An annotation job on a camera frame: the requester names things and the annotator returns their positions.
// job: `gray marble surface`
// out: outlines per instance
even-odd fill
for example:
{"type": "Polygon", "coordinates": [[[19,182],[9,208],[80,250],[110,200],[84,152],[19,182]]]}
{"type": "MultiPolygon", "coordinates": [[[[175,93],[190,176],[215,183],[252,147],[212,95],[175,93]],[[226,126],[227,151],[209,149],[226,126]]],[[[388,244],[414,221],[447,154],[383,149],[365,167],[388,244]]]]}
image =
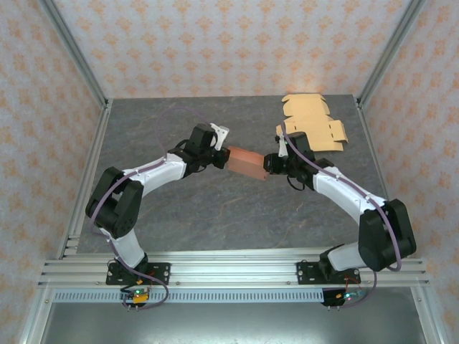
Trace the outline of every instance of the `gray marble surface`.
{"type": "MultiPolygon", "coordinates": [[[[226,145],[263,155],[278,151],[275,126],[284,120],[282,96],[194,97],[115,100],[95,175],[110,166],[133,168],[161,156],[154,128],[158,114],[173,105],[188,106],[231,131],[226,145]]],[[[334,119],[349,138],[344,152],[327,157],[350,179],[382,195],[369,145],[350,95],[329,95],[334,119]]],[[[188,138],[200,119],[185,111],[165,116],[159,127],[166,149],[188,138]]],[[[136,234],[147,251],[324,247],[353,242],[358,227],[326,197],[293,190],[285,176],[266,182],[209,166],[206,171],[166,184],[143,199],[136,234]]],[[[79,253],[109,252],[84,223],[79,253]]]]}

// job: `wall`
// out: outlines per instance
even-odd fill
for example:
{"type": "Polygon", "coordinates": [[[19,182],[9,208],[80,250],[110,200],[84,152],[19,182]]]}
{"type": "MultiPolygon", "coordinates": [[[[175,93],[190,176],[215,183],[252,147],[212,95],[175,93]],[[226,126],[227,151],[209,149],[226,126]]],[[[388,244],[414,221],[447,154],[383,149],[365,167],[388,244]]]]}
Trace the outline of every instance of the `wall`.
{"type": "Polygon", "coordinates": [[[366,111],[391,196],[406,202],[459,338],[459,6],[427,0],[366,111]]]}
{"type": "Polygon", "coordinates": [[[358,95],[409,0],[58,0],[108,97],[358,95]]]}
{"type": "Polygon", "coordinates": [[[17,343],[100,110],[37,0],[2,1],[0,32],[0,343],[17,343]]]}

